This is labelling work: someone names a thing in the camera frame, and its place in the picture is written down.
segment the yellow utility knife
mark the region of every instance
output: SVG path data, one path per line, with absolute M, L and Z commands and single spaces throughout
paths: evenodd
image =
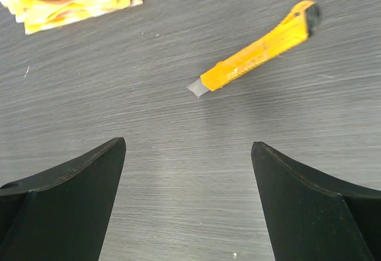
M 239 78 L 275 56 L 311 37 L 320 24 L 320 9 L 314 1 L 302 1 L 271 32 L 203 73 L 188 89 L 200 97 Z

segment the gray wooden table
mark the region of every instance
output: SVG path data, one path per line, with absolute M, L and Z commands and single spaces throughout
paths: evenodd
M 123 136 L 101 261 L 273 260 L 253 141 L 381 188 L 380 0 L 316 0 L 316 37 L 200 99 L 186 86 L 298 1 L 145 0 L 31 36 L 1 9 L 0 183 Z

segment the yellow cloth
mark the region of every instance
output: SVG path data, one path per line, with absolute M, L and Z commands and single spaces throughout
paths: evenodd
M 32 34 L 139 5 L 143 0 L 64 0 L 54 3 L 40 0 L 0 0 L 0 2 L 15 15 L 16 22 L 24 23 L 25 33 Z

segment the folded yellow fabric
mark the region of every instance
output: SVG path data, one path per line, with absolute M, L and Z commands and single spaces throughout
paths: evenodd
M 0 0 L 32 34 L 143 3 L 143 0 Z

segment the yellow handle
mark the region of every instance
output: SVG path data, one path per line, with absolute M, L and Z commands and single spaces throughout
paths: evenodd
M 275 56 L 306 41 L 310 35 L 307 8 L 313 1 L 302 1 L 271 32 L 235 53 L 201 75 L 202 84 L 214 91 L 239 78 Z

